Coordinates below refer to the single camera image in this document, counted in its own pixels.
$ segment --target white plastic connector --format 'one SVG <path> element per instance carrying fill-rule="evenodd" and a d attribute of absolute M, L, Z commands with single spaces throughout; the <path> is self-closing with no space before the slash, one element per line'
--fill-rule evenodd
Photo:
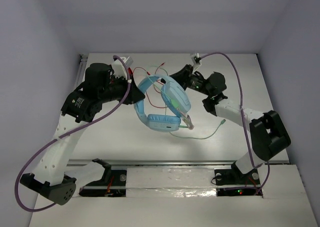
<path fill-rule="evenodd" d="M 197 71 L 201 67 L 201 60 L 196 61 L 197 58 L 200 58 L 199 53 L 192 53 L 190 54 L 192 63 L 193 63 L 193 73 Z"/>
<path fill-rule="evenodd" d="M 120 58 L 123 60 L 123 62 L 126 64 L 126 66 L 128 68 L 134 62 L 133 59 L 130 56 L 121 56 Z M 117 77 L 117 78 L 124 77 L 126 80 L 128 79 L 126 69 L 118 59 L 115 60 L 111 64 L 111 66 L 112 66 L 112 69 L 114 71 L 114 76 L 115 77 Z"/>

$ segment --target blue headphones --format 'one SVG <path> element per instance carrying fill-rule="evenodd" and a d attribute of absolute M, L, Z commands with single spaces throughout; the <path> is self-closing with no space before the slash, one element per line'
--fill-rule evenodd
<path fill-rule="evenodd" d="M 162 114 L 145 114 L 144 100 L 140 100 L 134 104 L 134 109 L 138 118 L 147 127 L 154 131 L 172 132 L 177 131 L 181 124 L 182 113 L 186 114 L 191 109 L 191 104 L 185 90 L 170 76 L 167 75 L 150 75 L 143 79 L 138 85 L 142 93 L 146 93 L 147 89 L 158 79 L 164 79 L 165 85 L 161 88 L 161 97 L 167 107 L 176 115 Z"/>

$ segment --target green wire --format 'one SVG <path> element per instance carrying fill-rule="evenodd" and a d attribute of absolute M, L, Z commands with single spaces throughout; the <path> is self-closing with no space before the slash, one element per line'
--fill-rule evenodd
<path fill-rule="evenodd" d="M 166 72 L 166 75 L 169 75 L 168 72 L 164 68 L 158 67 L 156 65 L 149 65 L 149 66 L 150 67 L 157 67 L 157 68 L 159 68 L 161 70 L 164 70 Z M 163 92 L 162 89 L 160 89 L 158 86 L 156 86 L 155 82 L 153 82 L 153 80 L 149 77 L 148 72 L 146 70 L 144 70 L 144 71 L 146 73 L 147 78 L 152 82 L 153 86 L 156 87 L 162 93 L 164 93 L 164 95 L 167 96 L 170 101 L 172 101 L 172 99 L 165 92 Z"/>
<path fill-rule="evenodd" d="M 162 67 L 159 67 L 159 66 L 156 66 L 156 65 L 149 65 L 149 67 L 155 67 L 155 68 L 158 68 L 158 69 L 160 69 L 160 70 L 163 70 L 165 73 L 166 73 L 166 75 L 168 76 L 169 74 L 168 74 L 168 71 L 166 71 L 164 68 L 162 68 Z"/>
<path fill-rule="evenodd" d="M 174 100 L 174 99 L 171 99 L 165 92 L 162 91 L 161 88 L 159 88 L 158 86 L 156 86 L 155 82 L 153 82 L 153 80 L 149 77 L 148 74 L 147 74 L 146 76 L 147 76 L 147 78 L 152 82 L 153 86 L 156 87 L 159 91 L 161 91 L 165 96 L 167 96 L 168 99 L 170 100 L 172 106 L 173 106 L 175 109 L 177 109 L 177 108 L 179 107 L 179 104 L 177 103 L 177 101 Z"/>
<path fill-rule="evenodd" d="M 206 140 L 206 139 L 209 139 L 210 137 L 212 137 L 212 136 L 218 131 L 219 127 L 222 126 L 225 122 L 226 122 L 226 120 L 223 119 L 223 120 L 220 122 L 219 126 L 216 128 L 216 130 L 215 130 L 211 135 L 209 135 L 208 137 L 204 137 L 204 138 L 183 137 L 183 136 L 175 135 L 175 134 L 173 134 L 173 133 L 171 133 L 171 132 L 169 132 L 169 134 L 172 135 L 172 136 L 174 136 L 174 137 L 181 138 L 181 139 Z"/>

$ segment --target white wall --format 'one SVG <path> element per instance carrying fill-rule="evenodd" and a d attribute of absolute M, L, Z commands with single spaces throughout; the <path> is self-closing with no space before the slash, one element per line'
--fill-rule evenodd
<path fill-rule="evenodd" d="M 81 53 L 258 53 L 289 0 L 53 0 Z"/>
<path fill-rule="evenodd" d="M 320 1 L 290 0 L 258 57 L 292 140 L 290 160 L 320 223 Z"/>
<path fill-rule="evenodd" d="M 26 160 L 48 142 L 75 82 L 78 55 L 49 0 L 0 0 L 0 226 L 24 227 L 31 214 L 14 197 Z M 21 188 L 34 206 L 35 194 Z"/>

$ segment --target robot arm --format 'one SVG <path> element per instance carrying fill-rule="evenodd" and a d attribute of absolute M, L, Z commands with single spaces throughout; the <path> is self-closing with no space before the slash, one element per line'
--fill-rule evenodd
<path fill-rule="evenodd" d="M 132 63 L 130 57 L 121 59 L 127 66 Z M 72 132 L 91 123 L 95 114 L 101 111 L 103 103 L 119 101 L 125 96 L 128 82 L 123 68 L 119 60 L 111 65 L 93 63 L 87 68 L 84 82 L 68 95 L 62 106 L 53 137 L 57 141 L 48 148 L 31 173 L 22 175 L 21 184 L 56 204 L 64 205 L 74 194 L 78 194 L 80 187 L 97 180 L 109 181 L 111 166 L 100 159 L 73 171 L 65 170 L 86 128 Z M 132 77 L 131 79 L 130 92 L 123 102 L 125 105 L 145 98 Z"/>
<path fill-rule="evenodd" d="M 242 158 L 231 165 L 227 171 L 224 185 L 237 184 L 237 181 L 245 177 L 252 170 L 287 148 L 291 144 L 290 137 L 279 116 L 273 110 L 262 113 L 249 108 L 242 108 L 232 102 L 223 91 L 227 89 L 225 77 L 218 72 L 213 72 L 207 79 L 197 70 L 201 66 L 201 58 L 198 54 L 191 55 L 193 65 L 187 64 L 183 69 L 170 75 L 184 89 L 190 88 L 207 96 L 202 101 L 205 110 L 217 117 L 228 119 L 250 131 L 252 147 Z"/>

